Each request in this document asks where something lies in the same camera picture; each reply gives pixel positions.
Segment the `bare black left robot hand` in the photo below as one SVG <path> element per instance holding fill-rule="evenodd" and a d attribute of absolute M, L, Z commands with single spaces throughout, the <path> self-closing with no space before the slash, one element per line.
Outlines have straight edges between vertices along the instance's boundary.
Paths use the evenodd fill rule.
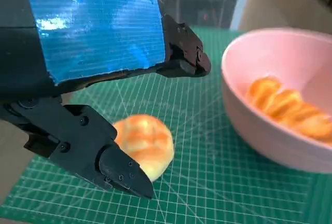
<path fill-rule="evenodd" d="M 151 199 L 152 183 L 115 143 L 116 129 L 61 95 L 157 73 L 202 77 L 199 37 L 160 0 L 1 0 L 1 119 L 29 135 L 25 148 L 104 190 Z"/>

